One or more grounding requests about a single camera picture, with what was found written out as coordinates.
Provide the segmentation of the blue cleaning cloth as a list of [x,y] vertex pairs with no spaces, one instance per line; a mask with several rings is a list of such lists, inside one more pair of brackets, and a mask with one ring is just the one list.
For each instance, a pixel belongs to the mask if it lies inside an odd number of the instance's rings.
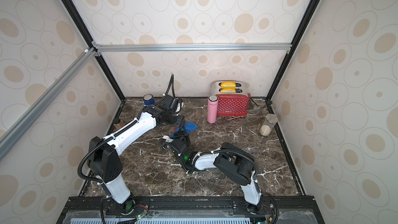
[[194,131],[197,128],[198,128],[197,125],[193,122],[185,123],[182,128],[175,129],[171,138],[173,139],[174,137],[176,137],[178,133],[186,133],[187,135],[189,135],[191,131]]

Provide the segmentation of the blue thermos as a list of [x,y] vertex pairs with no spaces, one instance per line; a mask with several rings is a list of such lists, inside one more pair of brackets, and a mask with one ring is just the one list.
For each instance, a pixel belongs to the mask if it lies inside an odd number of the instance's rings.
[[149,105],[155,105],[155,99],[152,94],[145,94],[143,96],[143,102],[144,105],[149,106]]

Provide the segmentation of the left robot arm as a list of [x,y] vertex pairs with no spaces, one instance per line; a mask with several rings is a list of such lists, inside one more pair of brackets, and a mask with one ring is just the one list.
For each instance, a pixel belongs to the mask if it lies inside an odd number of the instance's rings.
[[90,141],[89,152],[81,160],[77,173],[84,180],[96,181],[117,204],[123,215],[132,212],[134,200],[122,177],[122,153],[139,137],[165,123],[181,127],[184,118],[179,112],[183,104],[173,108],[165,105],[144,106],[137,117],[120,130]]

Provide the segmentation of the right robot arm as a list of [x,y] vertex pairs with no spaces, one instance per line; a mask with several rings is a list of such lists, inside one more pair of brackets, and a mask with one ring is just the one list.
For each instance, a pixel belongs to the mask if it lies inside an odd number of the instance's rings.
[[176,161],[187,174],[207,169],[218,169],[227,178],[240,185],[248,204],[259,205],[261,190],[258,185],[258,167],[254,157],[242,149],[224,142],[212,151],[193,152],[187,135],[164,136],[162,148],[170,148]]

